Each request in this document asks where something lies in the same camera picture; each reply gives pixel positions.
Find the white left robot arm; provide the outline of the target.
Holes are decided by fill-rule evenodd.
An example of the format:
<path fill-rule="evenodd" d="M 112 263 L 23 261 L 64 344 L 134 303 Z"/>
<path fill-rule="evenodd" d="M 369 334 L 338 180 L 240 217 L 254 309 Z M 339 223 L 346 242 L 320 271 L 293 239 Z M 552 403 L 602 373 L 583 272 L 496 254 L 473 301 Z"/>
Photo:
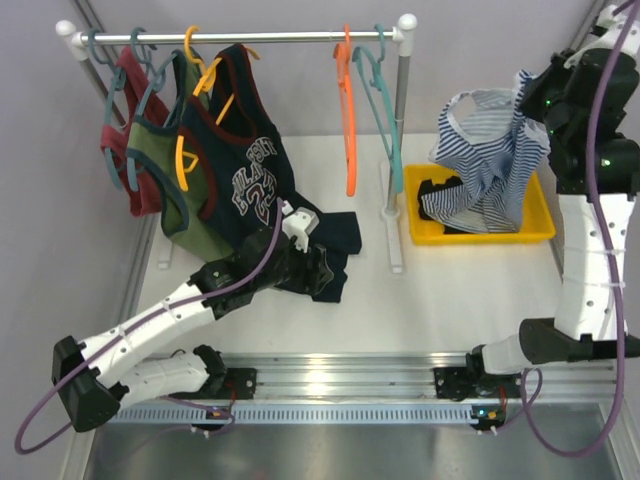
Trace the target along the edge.
<path fill-rule="evenodd" d="M 219 351 L 200 345 L 161 360 L 152 354 L 249 305 L 262 290 L 290 284 L 313 296 L 332 277 L 324 246 L 301 249 L 296 238 L 265 228 L 137 316 L 81 341 L 63 338 L 53 350 L 52 382 L 71 426 L 88 432 L 155 398 L 215 398 L 228 375 Z"/>

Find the orange plastic hanger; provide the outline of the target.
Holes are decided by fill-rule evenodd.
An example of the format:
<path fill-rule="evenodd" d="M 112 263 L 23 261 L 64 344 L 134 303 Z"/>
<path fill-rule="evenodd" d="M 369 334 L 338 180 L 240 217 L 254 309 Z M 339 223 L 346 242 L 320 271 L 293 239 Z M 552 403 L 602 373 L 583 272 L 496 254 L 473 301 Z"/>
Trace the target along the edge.
<path fill-rule="evenodd" d="M 344 39 L 337 43 L 333 58 L 336 63 L 337 86 L 341 108 L 341 119 L 346 159 L 346 195 L 353 197 L 357 186 L 357 145 L 356 145 L 356 116 L 353 95 L 353 85 L 350 75 L 351 37 L 350 28 L 344 25 Z"/>

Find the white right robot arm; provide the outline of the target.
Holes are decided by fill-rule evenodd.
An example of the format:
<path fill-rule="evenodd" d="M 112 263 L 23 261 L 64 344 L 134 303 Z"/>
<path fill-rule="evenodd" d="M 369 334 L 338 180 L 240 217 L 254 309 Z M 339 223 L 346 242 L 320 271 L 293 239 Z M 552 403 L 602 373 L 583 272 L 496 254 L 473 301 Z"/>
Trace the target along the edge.
<path fill-rule="evenodd" d="M 520 109 L 546 128 L 549 164 L 564 225 L 562 293 L 552 318 L 525 319 L 516 334 L 479 345 L 466 356 L 466 382 L 490 396 L 533 365 L 636 358 L 639 340 L 626 331 L 614 292 L 623 273 L 626 232 L 639 193 L 639 146 L 618 132 L 639 85 L 639 24 L 608 6 L 595 40 L 553 55 L 526 88 Z"/>

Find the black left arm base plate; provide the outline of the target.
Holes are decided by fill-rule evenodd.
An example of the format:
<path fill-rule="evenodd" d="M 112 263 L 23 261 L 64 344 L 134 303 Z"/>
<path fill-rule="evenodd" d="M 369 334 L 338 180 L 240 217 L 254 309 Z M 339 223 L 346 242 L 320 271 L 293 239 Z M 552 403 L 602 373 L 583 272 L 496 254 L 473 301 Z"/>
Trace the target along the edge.
<path fill-rule="evenodd" d="M 217 374 L 207 380 L 198 395 L 203 399 L 251 400 L 256 387 L 256 369 L 230 368 L 224 375 Z"/>

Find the blue white striped tank top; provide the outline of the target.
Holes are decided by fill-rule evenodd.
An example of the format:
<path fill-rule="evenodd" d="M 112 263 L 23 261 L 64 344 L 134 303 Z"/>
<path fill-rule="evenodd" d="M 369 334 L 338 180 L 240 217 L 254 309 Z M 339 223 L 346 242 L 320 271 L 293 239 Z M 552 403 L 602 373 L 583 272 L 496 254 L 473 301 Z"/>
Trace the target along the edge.
<path fill-rule="evenodd" d="M 431 162 L 453 170 L 468 193 L 458 216 L 466 232 L 516 233 L 530 178 L 550 153 L 543 125 L 519 109 L 536 75 L 521 70 L 510 88 L 476 89 L 453 96 L 441 110 Z"/>

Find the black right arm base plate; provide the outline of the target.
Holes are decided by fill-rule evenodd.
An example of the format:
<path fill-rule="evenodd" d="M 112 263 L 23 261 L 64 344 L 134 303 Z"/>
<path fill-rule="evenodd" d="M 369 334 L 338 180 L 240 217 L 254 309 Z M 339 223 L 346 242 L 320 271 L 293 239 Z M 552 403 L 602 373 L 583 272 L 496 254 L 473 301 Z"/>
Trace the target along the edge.
<path fill-rule="evenodd" d="M 470 398 L 497 398 L 505 377 L 478 373 L 466 367 L 438 367 L 433 370 L 436 396 L 461 402 Z"/>

